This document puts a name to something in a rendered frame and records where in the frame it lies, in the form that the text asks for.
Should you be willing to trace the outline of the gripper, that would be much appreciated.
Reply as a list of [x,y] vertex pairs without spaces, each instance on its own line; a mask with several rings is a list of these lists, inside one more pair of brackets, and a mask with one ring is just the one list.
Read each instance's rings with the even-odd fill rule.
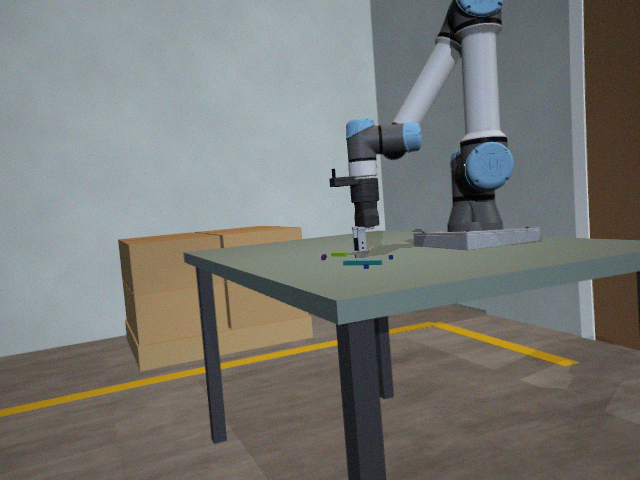
[[359,161],[348,163],[348,167],[349,177],[336,177],[335,169],[332,169],[330,187],[350,186],[351,202],[355,206],[354,251],[367,251],[365,230],[380,225],[378,178],[375,178],[378,165],[376,161]]

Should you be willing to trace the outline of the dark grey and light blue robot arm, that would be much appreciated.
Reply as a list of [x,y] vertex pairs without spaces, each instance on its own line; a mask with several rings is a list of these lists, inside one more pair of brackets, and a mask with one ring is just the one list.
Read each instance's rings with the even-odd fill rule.
[[448,232],[501,230],[495,188],[505,184],[514,169],[499,115],[496,36],[502,30],[505,0],[452,1],[436,47],[393,123],[375,126],[373,119],[360,118],[346,124],[348,162],[376,161],[376,154],[396,160],[418,151],[420,126],[462,57],[466,135],[451,156]]

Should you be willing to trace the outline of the turquoise rod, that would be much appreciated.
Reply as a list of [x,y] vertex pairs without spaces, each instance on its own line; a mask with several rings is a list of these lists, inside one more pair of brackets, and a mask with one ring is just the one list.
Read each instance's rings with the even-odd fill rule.
[[343,265],[382,265],[382,260],[357,260],[357,261],[343,261]]

